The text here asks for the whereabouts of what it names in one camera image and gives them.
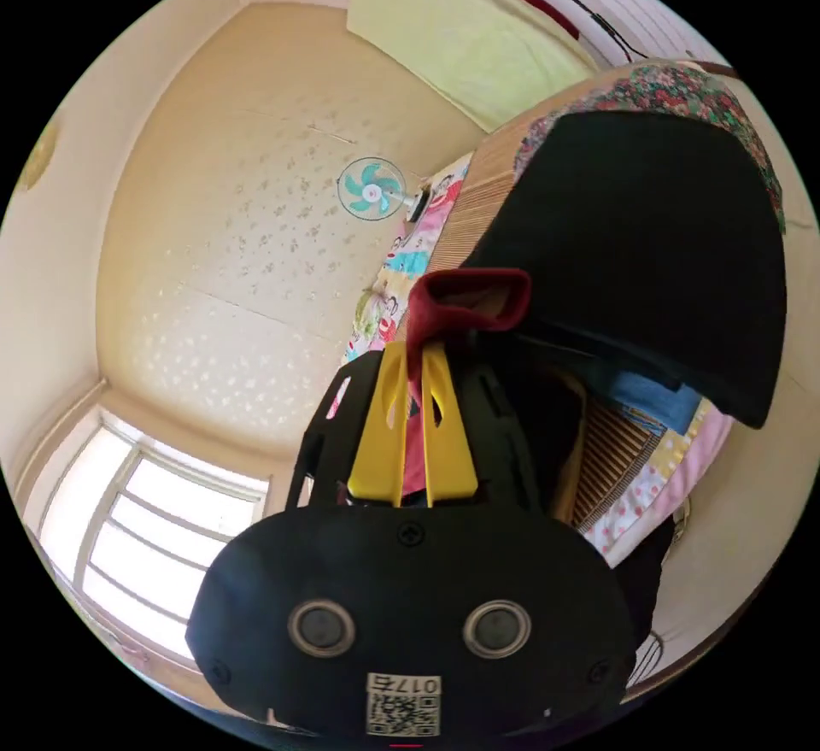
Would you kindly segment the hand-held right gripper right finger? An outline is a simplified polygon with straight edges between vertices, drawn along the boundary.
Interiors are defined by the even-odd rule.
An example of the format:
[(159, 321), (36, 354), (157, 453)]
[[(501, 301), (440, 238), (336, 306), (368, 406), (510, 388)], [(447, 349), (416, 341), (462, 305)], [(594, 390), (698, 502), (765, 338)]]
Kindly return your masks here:
[(421, 361), (427, 503), (467, 501), (478, 480), (444, 344), (424, 346)]

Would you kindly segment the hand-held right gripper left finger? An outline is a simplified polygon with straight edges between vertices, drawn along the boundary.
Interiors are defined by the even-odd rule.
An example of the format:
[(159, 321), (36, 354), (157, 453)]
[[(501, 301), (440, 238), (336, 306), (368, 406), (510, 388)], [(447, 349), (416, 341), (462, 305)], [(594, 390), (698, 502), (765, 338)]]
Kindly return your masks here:
[(402, 499), (408, 408), (407, 349), (382, 350), (359, 446), (348, 478), (357, 501), (399, 506)]

